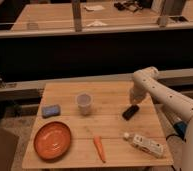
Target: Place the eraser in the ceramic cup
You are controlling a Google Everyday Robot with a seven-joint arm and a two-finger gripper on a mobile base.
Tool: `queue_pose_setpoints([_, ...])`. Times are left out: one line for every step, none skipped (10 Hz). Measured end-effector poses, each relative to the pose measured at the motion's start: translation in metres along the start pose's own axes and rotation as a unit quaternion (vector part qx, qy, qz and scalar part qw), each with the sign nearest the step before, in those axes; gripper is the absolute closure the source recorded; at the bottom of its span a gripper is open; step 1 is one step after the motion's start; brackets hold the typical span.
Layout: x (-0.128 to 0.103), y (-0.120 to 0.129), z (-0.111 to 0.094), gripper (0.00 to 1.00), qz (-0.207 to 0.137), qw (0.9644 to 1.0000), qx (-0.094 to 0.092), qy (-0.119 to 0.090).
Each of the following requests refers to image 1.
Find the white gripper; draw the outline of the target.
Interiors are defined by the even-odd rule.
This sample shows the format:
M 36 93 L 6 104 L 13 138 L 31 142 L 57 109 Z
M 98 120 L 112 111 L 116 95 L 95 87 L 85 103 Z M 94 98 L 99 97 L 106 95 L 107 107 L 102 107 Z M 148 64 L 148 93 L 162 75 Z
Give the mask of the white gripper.
M 137 105 L 145 99 L 146 95 L 147 92 L 144 89 L 133 85 L 129 90 L 129 101 L 132 105 Z

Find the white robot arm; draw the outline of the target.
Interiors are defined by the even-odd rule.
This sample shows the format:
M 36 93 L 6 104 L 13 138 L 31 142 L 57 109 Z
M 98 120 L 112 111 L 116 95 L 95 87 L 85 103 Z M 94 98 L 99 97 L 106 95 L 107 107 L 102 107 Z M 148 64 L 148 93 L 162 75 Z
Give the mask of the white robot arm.
M 158 76 L 159 71 L 155 67 L 135 71 L 130 102 L 139 104 L 149 93 L 187 123 L 180 168 L 181 171 L 193 171 L 193 99 L 162 85 L 157 81 Z

